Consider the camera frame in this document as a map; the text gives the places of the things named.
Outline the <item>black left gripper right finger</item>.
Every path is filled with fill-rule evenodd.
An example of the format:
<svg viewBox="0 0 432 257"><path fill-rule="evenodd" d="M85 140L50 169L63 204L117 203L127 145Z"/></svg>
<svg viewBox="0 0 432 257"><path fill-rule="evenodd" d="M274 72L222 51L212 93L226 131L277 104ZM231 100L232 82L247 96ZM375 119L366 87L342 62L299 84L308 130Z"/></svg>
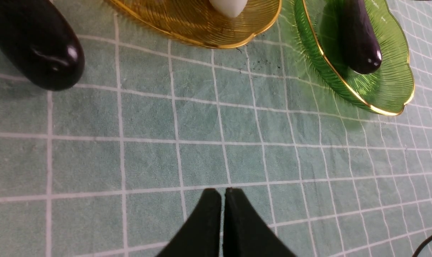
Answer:
<svg viewBox="0 0 432 257"><path fill-rule="evenodd" d="M240 188L227 188L223 225L224 257L295 257L273 233Z"/></svg>

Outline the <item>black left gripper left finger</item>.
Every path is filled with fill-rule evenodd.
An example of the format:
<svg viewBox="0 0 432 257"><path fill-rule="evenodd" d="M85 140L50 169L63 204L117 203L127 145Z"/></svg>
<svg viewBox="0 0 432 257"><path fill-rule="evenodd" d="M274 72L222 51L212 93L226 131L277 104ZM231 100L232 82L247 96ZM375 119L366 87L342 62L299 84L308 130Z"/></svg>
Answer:
<svg viewBox="0 0 432 257"><path fill-rule="evenodd" d="M203 190L185 223L158 257L218 257L220 250L221 195Z"/></svg>

